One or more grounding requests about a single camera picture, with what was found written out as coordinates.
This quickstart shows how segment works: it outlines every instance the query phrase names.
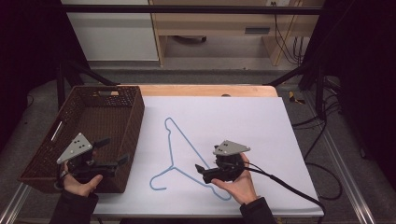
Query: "black cable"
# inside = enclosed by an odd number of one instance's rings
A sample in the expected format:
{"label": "black cable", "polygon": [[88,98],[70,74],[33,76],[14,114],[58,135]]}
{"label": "black cable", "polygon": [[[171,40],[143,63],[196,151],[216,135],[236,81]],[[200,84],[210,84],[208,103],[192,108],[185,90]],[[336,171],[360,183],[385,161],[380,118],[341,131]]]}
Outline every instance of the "black cable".
{"label": "black cable", "polygon": [[304,37],[300,36],[300,47],[299,47],[299,51],[298,53],[296,52],[297,49],[297,40],[298,40],[298,36],[294,37],[294,42],[293,42],[293,57],[294,59],[297,61],[298,65],[301,65],[302,61],[303,61],[303,44],[304,44]]}
{"label": "black cable", "polygon": [[244,167],[244,169],[245,169],[245,170],[249,170],[249,171],[251,171],[251,172],[255,172],[255,173],[261,174],[261,175],[266,175],[266,176],[270,177],[272,180],[274,180],[276,183],[278,183],[279,185],[281,185],[282,187],[284,187],[285,189],[288,189],[288,190],[290,190],[291,192],[297,194],[298,196],[300,196],[300,197],[302,197],[302,198],[308,200],[309,202],[318,205],[318,206],[322,209],[322,211],[323,211],[323,217],[320,217],[320,218],[319,218],[318,223],[321,223],[321,222],[322,222],[322,219],[323,219],[324,216],[326,215],[326,209],[325,209],[324,205],[323,205],[319,200],[316,200],[316,199],[314,199],[314,198],[312,198],[312,197],[310,197],[310,196],[308,196],[308,195],[306,195],[306,194],[300,192],[299,190],[297,190],[297,189],[293,188],[292,186],[288,185],[287,183],[285,183],[283,180],[279,179],[278,177],[276,177],[276,176],[274,176],[274,175],[269,175],[269,174],[265,173],[265,172],[264,172],[262,169],[260,169],[260,168],[259,168],[260,170],[255,170],[255,169],[252,169],[252,168],[249,168],[249,167]]}
{"label": "black cable", "polygon": [[321,123],[319,123],[319,124],[312,125],[312,126],[308,126],[308,127],[303,127],[303,128],[293,128],[293,130],[306,130],[306,129],[313,129],[313,128],[316,128],[316,127],[318,127],[318,126],[322,125],[323,123],[324,123],[324,122],[321,122]]}
{"label": "black cable", "polygon": [[319,198],[324,199],[324,200],[328,200],[328,201],[335,201],[335,200],[338,200],[339,198],[341,198],[341,195],[343,194],[343,187],[342,187],[340,179],[337,176],[335,176],[335,174],[332,171],[330,171],[329,169],[327,169],[327,168],[325,168],[325,167],[323,167],[321,165],[318,165],[318,164],[315,164],[315,163],[312,163],[312,162],[307,162],[306,161],[305,165],[311,165],[311,166],[318,167],[319,169],[322,169],[325,172],[327,172],[330,175],[332,175],[332,177],[334,177],[334,179],[337,181],[339,190],[338,190],[338,194],[335,197],[325,197],[325,196],[319,195]]}
{"label": "black cable", "polygon": [[[290,59],[289,59],[289,57],[288,57],[288,55],[286,54],[286,52],[287,52],[287,53],[289,54],[289,56],[291,57],[291,54],[290,54],[289,49],[288,49],[288,46],[286,45],[286,42],[285,42],[285,40],[283,39],[283,36],[282,36],[282,34],[280,33],[279,28],[277,27],[277,18],[276,18],[276,14],[274,15],[274,18],[275,18],[275,41],[276,41],[277,45],[280,47],[280,49],[282,50],[283,54],[285,55],[286,60],[288,60],[289,63],[297,64],[296,61],[295,61],[295,59],[294,59],[294,62],[291,62]],[[279,44],[279,41],[277,40],[277,33],[279,33],[280,38],[281,38],[282,41],[283,41],[283,45],[284,45],[285,48],[286,48],[286,52],[285,52],[285,50],[283,50],[282,46]]]}
{"label": "black cable", "polygon": [[336,112],[336,111],[340,111],[340,105],[338,104],[338,108],[337,109],[335,109],[335,110],[333,110],[333,111],[330,111],[329,112],[329,114],[328,114],[328,116],[330,115],[330,114],[332,114],[332,113],[334,113],[334,112]]}
{"label": "black cable", "polygon": [[323,135],[324,130],[326,129],[327,126],[327,121],[324,121],[324,125],[322,130],[320,130],[320,133],[318,135],[318,137],[315,139],[314,143],[312,144],[312,146],[308,149],[308,151],[305,153],[304,155],[304,161],[306,161],[306,158],[308,157],[308,155],[311,153],[312,149],[314,149],[315,145],[317,144],[318,140],[320,139],[320,137]]}
{"label": "black cable", "polygon": [[[335,105],[339,105],[339,103],[338,102],[334,102],[334,103],[332,103],[331,105],[329,105],[329,107],[328,108],[326,108],[324,111],[326,112],[326,111],[328,111],[328,110],[330,110],[330,109],[332,109],[332,107],[333,106],[335,106]],[[312,121],[315,121],[316,119],[318,119],[319,118],[319,116],[314,116],[313,118],[311,118],[311,119],[308,119],[308,120],[305,120],[305,121],[302,121],[302,122],[299,122],[299,123],[294,123],[294,124],[291,124],[291,127],[298,127],[298,126],[301,126],[301,125],[304,125],[304,124],[307,124],[307,123],[310,123],[310,122],[312,122]]]}
{"label": "black cable", "polygon": [[247,161],[244,161],[244,163],[252,165],[252,166],[256,167],[257,169],[259,169],[260,171],[264,172],[264,170],[262,170],[262,168],[258,167],[257,165],[255,165],[253,163],[250,163],[250,162],[247,162]]}
{"label": "black cable", "polygon": [[324,102],[327,102],[330,98],[332,98],[332,97],[338,97],[338,95],[337,94],[332,94],[332,95],[330,95],[330,96],[328,96],[325,100],[324,100]]}

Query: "human hand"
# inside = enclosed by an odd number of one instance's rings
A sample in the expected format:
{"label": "human hand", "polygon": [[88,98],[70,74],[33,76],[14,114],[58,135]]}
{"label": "human hand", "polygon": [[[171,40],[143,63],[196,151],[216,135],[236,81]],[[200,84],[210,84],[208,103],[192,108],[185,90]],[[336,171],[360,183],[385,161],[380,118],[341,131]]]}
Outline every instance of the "human hand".
{"label": "human hand", "polygon": [[[248,162],[248,157],[246,157],[244,153],[241,153],[241,157],[245,162],[245,166],[248,167],[248,163],[246,163]],[[247,170],[238,176],[232,183],[223,182],[219,179],[212,179],[212,184],[227,190],[227,192],[229,192],[240,204],[248,204],[257,199],[251,174]]]}
{"label": "human hand", "polygon": [[[68,172],[67,162],[64,164],[64,170]],[[71,174],[67,173],[67,175],[64,176],[64,189],[70,193],[88,197],[90,192],[93,192],[96,189],[96,186],[98,186],[102,179],[102,175],[97,175],[90,182],[81,184]]]}

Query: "aluminum rail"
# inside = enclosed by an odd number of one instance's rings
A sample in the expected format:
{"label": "aluminum rail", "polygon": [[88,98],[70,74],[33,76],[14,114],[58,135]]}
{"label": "aluminum rail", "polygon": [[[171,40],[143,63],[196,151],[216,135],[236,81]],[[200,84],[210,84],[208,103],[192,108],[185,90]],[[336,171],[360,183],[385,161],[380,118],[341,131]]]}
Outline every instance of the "aluminum rail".
{"label": "aluminum rail", "polygon": [[18,187],[11,201],[8,203],[7,208],[0,216],[0,224],[14,223],[31,189],[32,187],[20,183],[20,186]]}
{"label": "aluminum rail", "polygon": [[[312,113],[316,114],[316,110],[313,107],[314,99],[312,94],[305,92],[304,96],[305,99],[307,99],[307,103]],[[341,154],[339,153],[336,144],[332,140],[330,132],[328,130],[325,130],[322,137],[327,146],[329,156],[332,159],[332,164],[334,165],[334,168],[340,177],[340,181],[343,185],[346,195],[348,196],[349,201],[352,204],[360,223],[375,224],[373,214],[371,213],[370,208],[364,200],[361,191],[352,176],[352,173],[350,173],[346,163],[344,162]]]}

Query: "black curtain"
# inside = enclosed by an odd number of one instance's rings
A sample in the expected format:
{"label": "black curtain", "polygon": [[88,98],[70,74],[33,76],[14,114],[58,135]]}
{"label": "black curtain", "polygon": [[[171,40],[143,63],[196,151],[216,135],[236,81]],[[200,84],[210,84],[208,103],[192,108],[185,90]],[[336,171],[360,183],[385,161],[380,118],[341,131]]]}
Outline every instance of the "black curtain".
{"label": "black curtain", "polygon": [[43,10],[59,0],[3,0],[0,6],[0,150],[12,135],[28,92],[56,78],[61,61],[89,67],[65,12]]}
{"label": "black curtain", "polygon": [[[326,1],[332,7],[351,2]],[[325,75],[339,77],[340,101],[361,148],[396,189],[395,12],[392,0],[354,1],[320,65]],[[320,16],[307,60],[339,18]],[[310,78],[313,84],[315,76]]]}

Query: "drawer handle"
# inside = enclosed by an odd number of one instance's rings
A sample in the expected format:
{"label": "drawer handle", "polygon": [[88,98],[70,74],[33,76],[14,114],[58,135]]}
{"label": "drawer handle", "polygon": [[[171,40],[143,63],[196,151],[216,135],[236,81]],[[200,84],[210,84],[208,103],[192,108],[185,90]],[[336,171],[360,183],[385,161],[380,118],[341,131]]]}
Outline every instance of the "drawer handle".
{"label": "drawer handle", "polygon": [[256,27],[246,27],[246,35],[268,35],[270,33],[270,27],[256,26]]}

